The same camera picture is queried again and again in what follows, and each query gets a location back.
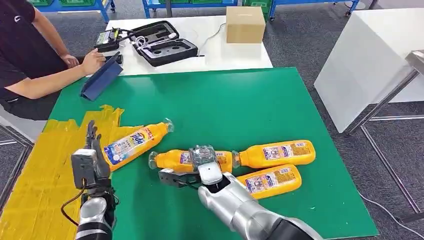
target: tablet case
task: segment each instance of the tablet case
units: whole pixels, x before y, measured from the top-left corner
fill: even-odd
[[[90,101],[96,100],[112,81],[117,78],[123,70],[116,62],[119,54],[119,51],[115,53],[84,83],[81,89],[81,97]]]

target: man's hand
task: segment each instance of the man's hand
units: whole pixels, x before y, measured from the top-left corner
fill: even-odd
[[[85,75],[94,74],[106,61],[103,54],[98,53],[97,51],[98,49],[96,48],[85,55],[84,62],[82,63],[82,69],[84,70]]]
[[[80,65],[78,60],[74,56],[71,56],[69,54],[60,56],[60,58],[62,58],[62,60],[66,63],[68,69]]]

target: black cable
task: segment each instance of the black cable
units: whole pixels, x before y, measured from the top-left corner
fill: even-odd
[[[122,28],[120,28],[119,30],[121,30],[123,32],[134,33],[133,30],[127,30],[127,29],[122,29]]]
[[[82,189],[81,189],[81,191],[78,193],[78,195],[76,195],[76,196],[74,196],[73,198],[71,198],[70,200],[68,200],[67,202],[65,202],[63,205],[62,205],[62,207],[60,208],[60,211],[62,212],[62,214],[65,216],[65,218],[67,218],[71,223],[73,223],[75,226],[77,226],[78,227],[78,223],[76,222],[76,221],[74,221],[66,212],[65,212],[65,207],[68,205],[68,204],[70,204],[70,203],[72,203],[73,201],[75,201],[77,198],[79,198],[83,193],[84,193],[84,190],[86,190],[86,187],[87,187],[87,182],[86,182],[86,179],[85,178],[83,178],[82,179],[82,182],[84,183],[83,184],[83,186],[82,186]]]

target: clear bottle cap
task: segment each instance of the clear bottle cap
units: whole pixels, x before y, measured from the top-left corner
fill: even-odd
[[[174,124],[169,118],[165,118],[163,122],[168,126],[168,133],[172,133],[174,131]]]
[[[152,151],[149,155],[148,155],[148,167],[150,169],[156,169],[158,168],[158,165],[156,164],[156,156],[158,155],[157,152]]]
[[[236,169],[238,167],[240,167],[241,162],[240,162],[240,155],[238,151],[232,151],[232,168]]]

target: yellow plastic bottle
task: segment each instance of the yellow plastic bottle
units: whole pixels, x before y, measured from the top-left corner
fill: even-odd
[[[263,199],[298,189],[302,178],[293,164],[286,164],[237,177],[252,197]]]
[[[315,160],[311,141],[283,141],[254,145],[245,151],[233,151],[234,168],[248,166],[254,169],[269,168],[283,164],[305,165]]]
[[[233,170],[233,155],[229,151],[215,151],[216,159],[223,173]],[[177,173],[193,172],[192,160],[189,151],[170,150],[165,153],[152,151],[148,156],[148,166],[151,169],[172,169]]]
[[[167,133],[173,131],[174,125],[168,118],[164,122],[144,126],[134,133],[105,146],[103,149],[104,159],[113,172],[156,146]]]

